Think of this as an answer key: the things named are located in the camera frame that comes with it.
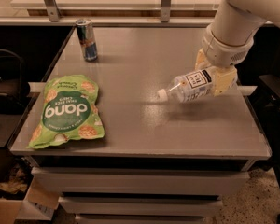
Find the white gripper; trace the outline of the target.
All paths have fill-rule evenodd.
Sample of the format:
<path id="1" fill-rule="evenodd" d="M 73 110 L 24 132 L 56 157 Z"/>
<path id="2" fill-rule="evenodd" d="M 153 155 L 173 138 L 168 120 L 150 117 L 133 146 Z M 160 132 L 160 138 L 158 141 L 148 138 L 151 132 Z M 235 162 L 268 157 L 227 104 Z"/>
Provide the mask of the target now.
<path id="1" fill-rule="evenodd" d="M 211 26 L 208 25 L 202 40 L 202 49 L 196 56 L 196 70 L 202 70 L 216 66 L 214 70 L 213 95 L 219 96 L 227 91 L 237 81 L 237 70 L 234 66 L 241 63 L 254 44 L 254 40 L 249 38 L 241 46 L 226 45 L 219 41 L 212 33 Z"/>

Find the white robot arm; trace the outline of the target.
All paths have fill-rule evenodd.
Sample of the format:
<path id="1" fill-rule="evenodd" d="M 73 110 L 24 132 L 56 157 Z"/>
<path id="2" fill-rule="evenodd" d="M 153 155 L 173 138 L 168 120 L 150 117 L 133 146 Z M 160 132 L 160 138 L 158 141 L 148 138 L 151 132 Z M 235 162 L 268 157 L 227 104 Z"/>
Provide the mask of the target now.
<path id="1" fill-rule="evenodd" d="M 280 28 L 280 0 L 221 0 L 195 64 L 197 71 L 208 72 L 211 82 L 195 89 L 196 97 L 217 96 L 232 86 L 235 65 L 245 59 L 255 33 L 268 21 Z"/>

